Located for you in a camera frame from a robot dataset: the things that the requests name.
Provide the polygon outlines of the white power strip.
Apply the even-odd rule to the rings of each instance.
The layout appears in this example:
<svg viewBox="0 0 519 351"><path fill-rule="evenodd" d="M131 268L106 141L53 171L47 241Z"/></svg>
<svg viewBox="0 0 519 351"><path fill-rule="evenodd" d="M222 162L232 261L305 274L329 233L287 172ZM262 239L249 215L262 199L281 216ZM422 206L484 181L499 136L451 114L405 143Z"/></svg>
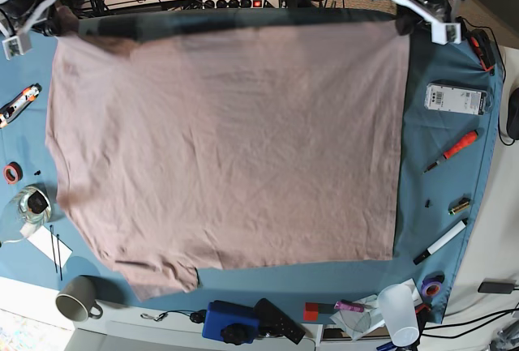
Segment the white power strip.
<svg viewBox="0 0 519 351"><path fill-rule="evenodd" d="M200 0L199 9L263 9L279 8L279 0Z"/></svg>

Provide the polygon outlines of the teal table cloth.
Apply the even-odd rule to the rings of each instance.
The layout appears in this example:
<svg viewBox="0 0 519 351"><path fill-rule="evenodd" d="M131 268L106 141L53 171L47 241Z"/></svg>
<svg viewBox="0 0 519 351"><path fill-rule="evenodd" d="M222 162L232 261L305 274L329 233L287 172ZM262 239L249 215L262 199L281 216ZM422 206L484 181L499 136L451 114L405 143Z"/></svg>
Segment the teal table cloth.
<svg viewBox="0 0 519 351"><path fill-rule="evenodd" d="M231 28L288 26L364 21L389 21L392 16L369 10L275 10L187 11L108 16L80 22L86 37L117 36L151 41L162 37L196 36L197 32L220 32ZM199 270L202 287L191 293L175 293L139 302L132 288L117 272L100 263L59 207L53 211L57 233L72 250L63 268L63 281L55 273L54 262L30 242L1 248L1 277L49 289L60 289L75 276L90 276L101 300L146 308L198 308L213 300L254 305L265 297L295 320L302 319L306 301L333 302L338 297L361 297L406 278L421 280L429 273L446 275L441 297L435 297L435 320L442 319L454 281L474 228L487 186L491 158L497 137L498 112L503 76L511 80L510 65L504 71L496 56L495 74L483 71L466 42L459 45L431 43L428 32L416 29L410 35L410 64L405 94L402 127L402 159L397 201L397 227L393 260L364 262L309 263L273 268L243 270ZM21 58L7 61L1 53L1 104L31 83L44 87L43 96L22 113L12 126L1 130L1 169L7 162L21 165L23 180L7 185L1 174L1 212L5 204L25 185L36 184L55 196L57 174L54 161L44 145L45 116L51 66L57 40L32 35L34 48ZM431 82L481 88L490 92L491 110L482 117L441 113L423 107L424 92ZM479 138L468 149L430 173L422 169L444 148L474 128ZM418 266L413 258L430 242L449 229L451 216L447 202L462 194L472 195L474 205L468 213L469 226L445 248ZM431 206L425 208L427 200Z"/></svg>

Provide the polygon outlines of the frosted plastic cup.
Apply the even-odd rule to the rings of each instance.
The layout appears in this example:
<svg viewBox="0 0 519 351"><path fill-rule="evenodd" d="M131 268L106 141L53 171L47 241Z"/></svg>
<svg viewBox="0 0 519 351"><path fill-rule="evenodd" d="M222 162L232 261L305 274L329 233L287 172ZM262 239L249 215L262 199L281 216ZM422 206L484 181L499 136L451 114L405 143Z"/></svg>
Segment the frosted plastic cup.
<svg viewBox="0 0 519 351"><path fill-rule="evenodd" d="M377 297L392 343L399 348L412 345L419 336L414 299L407 285L390 285Z"/></svg>

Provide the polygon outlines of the orange black utility knife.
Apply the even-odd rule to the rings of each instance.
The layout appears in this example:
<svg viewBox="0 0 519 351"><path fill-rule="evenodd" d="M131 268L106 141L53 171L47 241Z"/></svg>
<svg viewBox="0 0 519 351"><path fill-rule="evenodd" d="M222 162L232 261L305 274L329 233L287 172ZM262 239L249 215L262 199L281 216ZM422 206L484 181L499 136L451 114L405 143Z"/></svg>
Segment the orange black utility knife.
<svg viewBox="0 0 519 351"><path fill-rule="evenodd" d="M10 122L14 121L21 112L29 106L40 94L42 87L35 83L25 88L11 102L1 108L1 128L6 127Z"/></svg>

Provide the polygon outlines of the red black block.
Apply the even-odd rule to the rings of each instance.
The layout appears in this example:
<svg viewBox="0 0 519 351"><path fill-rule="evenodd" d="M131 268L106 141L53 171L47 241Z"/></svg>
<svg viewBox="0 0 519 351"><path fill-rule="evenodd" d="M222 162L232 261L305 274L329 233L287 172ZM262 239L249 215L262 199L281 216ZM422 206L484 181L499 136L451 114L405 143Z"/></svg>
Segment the red black block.
<svg viewBox="0 0 519 351"><path fill-rule="evenodd" d="M303 320L316 322L321 315L332 315L335 310L333 304L306 302L303 308Z"/></svg>

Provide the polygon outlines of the orange black clamp tool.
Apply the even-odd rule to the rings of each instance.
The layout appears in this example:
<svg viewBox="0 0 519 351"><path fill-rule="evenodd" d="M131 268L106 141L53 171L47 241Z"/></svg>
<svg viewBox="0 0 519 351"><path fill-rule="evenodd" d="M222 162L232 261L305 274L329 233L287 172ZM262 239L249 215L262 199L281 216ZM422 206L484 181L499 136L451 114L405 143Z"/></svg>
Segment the orange black clamp tool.
<svg viewBox="0 0 519 351"><path fill-rule="evenodd" d="M470 32L470 45L485 72L494 73L495 56L487 33L476 28Z"/></svg>

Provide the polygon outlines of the purple tape roll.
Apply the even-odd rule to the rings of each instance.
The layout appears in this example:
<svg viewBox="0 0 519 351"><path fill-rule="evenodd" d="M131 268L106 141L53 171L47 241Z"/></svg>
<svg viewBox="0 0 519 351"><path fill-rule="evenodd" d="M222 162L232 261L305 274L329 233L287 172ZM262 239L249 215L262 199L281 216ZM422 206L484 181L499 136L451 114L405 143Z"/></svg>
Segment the purple tape roll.
<svg viewBox="0 0 519 351"><path fill-rule="evenodd" d="M421 295L426 298L436 296L442 289L444 275L438 274L422 280Z"/></svg>

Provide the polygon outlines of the white paper card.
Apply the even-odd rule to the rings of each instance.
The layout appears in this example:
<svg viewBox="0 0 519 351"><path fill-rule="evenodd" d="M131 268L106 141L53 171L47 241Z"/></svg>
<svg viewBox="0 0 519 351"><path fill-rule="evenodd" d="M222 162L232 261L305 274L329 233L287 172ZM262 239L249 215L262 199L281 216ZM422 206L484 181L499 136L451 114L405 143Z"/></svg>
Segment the white paper card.
<svg viewBox="0 0 519 351"><path fill-rule="evenodd" d="M40 227L34 234L28 237L28 241L33 244L42 254L53 260L51 240L49 230L45 227ZM72 250L59 239L59 247L61 254L62 268L67 260L72 255Z"/></svg>

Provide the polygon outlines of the grey ceramic mug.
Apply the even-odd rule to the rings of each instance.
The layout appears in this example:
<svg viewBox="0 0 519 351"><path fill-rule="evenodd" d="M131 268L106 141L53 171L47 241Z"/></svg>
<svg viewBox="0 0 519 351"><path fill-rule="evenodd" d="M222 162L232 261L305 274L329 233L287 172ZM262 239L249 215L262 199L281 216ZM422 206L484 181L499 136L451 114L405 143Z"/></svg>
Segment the grey ceramic mug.
<svg viewBox="0 0 519 351"><path fill-rule="evenodd" d="M103 310L96 300L94 284L86 276L72 279L55 298L58 311L72 322L100 319Z"/></svg>

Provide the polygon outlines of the black computer mouse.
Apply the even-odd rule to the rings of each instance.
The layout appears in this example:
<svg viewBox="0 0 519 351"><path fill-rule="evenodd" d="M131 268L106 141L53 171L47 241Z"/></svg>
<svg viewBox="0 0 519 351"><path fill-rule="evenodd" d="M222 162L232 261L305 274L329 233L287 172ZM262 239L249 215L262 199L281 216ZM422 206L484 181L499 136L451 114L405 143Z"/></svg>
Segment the black computer mouse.
<svg viewBox="0 0 519 351"><path fill-rule="evenodd" d="M514 89L508 99L506 131L510 139L519 140L519 88Z"/></svg>

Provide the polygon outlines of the black remote control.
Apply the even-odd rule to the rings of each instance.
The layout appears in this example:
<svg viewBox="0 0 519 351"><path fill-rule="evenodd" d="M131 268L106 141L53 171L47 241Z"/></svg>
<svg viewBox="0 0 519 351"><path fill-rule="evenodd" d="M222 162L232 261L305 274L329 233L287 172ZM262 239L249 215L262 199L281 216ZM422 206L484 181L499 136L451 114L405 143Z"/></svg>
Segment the black remote control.
<svg viewBox="0 0 519 351"><path fill-rule="evenodd" d="M253 311L263 327L272 329L276 334L284 336L298 345L306 335L305 330L287 314L273 305L267 298L260 299Z"/></svg>

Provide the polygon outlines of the white black marker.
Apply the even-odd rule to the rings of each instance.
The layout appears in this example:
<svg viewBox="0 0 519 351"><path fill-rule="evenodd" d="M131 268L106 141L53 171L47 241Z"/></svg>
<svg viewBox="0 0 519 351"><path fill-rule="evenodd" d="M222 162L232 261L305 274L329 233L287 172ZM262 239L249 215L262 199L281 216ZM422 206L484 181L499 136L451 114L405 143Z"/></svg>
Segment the white black marker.
<svg viewBox="0 0 519 351"><path fill-rule="evenodd" d="M425 259L432 256L435 252L437 252L439 249L445 246L448 242L453 240L459 233L465 230L465 228L468 225L468 220L468 218L460 220L449 231L443 234L439 239L437 239L428 248L426 248L421 254L415 257L413 263L415 265L419 265Z"/></svg>

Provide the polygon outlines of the black zip tie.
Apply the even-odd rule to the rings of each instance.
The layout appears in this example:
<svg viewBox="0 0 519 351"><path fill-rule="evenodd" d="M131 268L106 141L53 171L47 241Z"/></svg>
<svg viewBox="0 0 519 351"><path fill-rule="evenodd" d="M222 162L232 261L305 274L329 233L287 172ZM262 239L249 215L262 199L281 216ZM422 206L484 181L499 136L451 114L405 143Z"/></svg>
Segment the black zip tie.
<svg viewBox="0 0 519 351"><path fill-rule="evenodd" d="M54 235L54 226L53 225L49 226L49 233L50 233L50 240L51 240L55 272L57 274L59 274L59 278L60 278L60 280L62 280L62 264L61 264L61 254L60 254L60 247L59 247L59 238L56 238Z"/></svg>

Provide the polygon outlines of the blue box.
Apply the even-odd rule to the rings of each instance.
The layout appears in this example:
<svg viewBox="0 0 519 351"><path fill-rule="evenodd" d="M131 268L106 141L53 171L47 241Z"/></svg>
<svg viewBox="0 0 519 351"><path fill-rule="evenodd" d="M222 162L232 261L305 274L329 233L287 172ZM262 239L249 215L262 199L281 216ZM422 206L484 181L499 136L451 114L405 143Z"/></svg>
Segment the blue box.
<svg viewBox="0 0 519 351"><path fill-rule="evenodd" d="M249 306L214 301L208 304L202 337L226 344L251 344L260 334L260 319Z"/></svg>

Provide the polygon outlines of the silver carabiner keyring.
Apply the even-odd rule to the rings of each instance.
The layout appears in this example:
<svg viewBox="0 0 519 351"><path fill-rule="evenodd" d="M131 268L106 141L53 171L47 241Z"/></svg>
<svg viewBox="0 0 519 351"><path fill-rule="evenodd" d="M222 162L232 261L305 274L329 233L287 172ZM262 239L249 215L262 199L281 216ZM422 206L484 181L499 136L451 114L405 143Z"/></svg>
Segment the silver carabiner keyring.
<svg viewBox="0 0 519 351"><path fill-rule="evenodd" d="M152 320L152 321L154 321L154 322L160 322L160 321L162 321L164 318L166 318L166 317L168 316L168 314L169 314L168 312L162 312L162 313L160 313L160 314L158 314L158 315L149 315L149 314L145 314L145 313L143 313L143 314L140 315L140 318L141 318L141 319L148 319L148 320Z"/></svg>

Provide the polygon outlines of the purple lighter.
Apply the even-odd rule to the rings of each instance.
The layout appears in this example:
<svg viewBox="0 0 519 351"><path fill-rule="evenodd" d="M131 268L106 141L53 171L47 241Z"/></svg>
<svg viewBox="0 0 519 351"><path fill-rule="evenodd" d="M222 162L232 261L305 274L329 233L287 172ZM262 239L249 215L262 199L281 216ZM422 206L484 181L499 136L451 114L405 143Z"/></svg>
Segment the purple lighter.
<svg viewBox="0 0 519 351"><path fill-rule="evenodd" d="M341 300L341 301L338 301L335 303L334 309L362 313L365 310L365 306L361 303L348 302L346 300Z"/></svg>

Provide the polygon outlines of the red tape roll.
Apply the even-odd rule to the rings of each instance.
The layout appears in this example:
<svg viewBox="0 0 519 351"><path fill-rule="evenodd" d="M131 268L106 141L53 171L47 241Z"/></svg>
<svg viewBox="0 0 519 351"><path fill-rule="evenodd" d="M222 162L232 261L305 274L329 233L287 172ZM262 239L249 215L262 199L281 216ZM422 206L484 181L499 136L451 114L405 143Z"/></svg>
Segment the red tape roll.
<svg viewBox="0 0 519 351"><path fill-rule="evenodd" d="M5 165L2 173L4 179L9 185L18 183L23 177L22 169L16 162L11 162Z"/></svg>

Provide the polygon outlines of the green gold battery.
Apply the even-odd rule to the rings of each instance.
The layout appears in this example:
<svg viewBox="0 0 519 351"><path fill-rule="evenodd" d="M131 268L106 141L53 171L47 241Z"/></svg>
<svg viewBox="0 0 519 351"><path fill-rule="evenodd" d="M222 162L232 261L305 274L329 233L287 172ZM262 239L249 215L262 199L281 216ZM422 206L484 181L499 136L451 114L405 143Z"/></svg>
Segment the green gold battery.
<svg viewBox="0 0 519 351"><path fill-rule="evenodd" d="M448 210L448 214L450 216L454 216L457 213L460 213L460 212L466 210L470 206L470 204L471 204L470 199L463 198L457 204L450 207L450 209Z"/></svg>

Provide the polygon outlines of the mauve T-shirt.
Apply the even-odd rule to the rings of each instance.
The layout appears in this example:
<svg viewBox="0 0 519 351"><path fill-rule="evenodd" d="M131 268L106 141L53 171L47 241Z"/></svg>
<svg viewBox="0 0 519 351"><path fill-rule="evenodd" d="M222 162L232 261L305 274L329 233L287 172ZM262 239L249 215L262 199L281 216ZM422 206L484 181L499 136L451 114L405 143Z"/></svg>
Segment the mauve T-shirt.
<svg viewBox="0 0 519 351"><path fill-rule="evenodd" d="M142 300L202 268L389 260L409 59L392 21L62 36L58 204Z"/></svg>

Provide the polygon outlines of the orange handled screwdriver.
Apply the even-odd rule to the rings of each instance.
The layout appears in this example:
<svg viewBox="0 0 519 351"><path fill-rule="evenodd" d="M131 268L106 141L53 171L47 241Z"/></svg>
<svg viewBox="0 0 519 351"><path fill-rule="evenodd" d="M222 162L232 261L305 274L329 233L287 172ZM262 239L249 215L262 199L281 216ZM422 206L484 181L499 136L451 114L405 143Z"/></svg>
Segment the orange handled screwdriver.
<svg viewBox="0 0 519 351"><path fill-rule="evenodd" d="M472 143L474 143L478 139L478 132L476 130L470 131L467 134L463 135L450 149L443 152L441 156L436 159L432 164L427 166L424 173L427 173L442 164L443 162L451 159L457 153L459 153L464 148L469 147Z"/></svg>

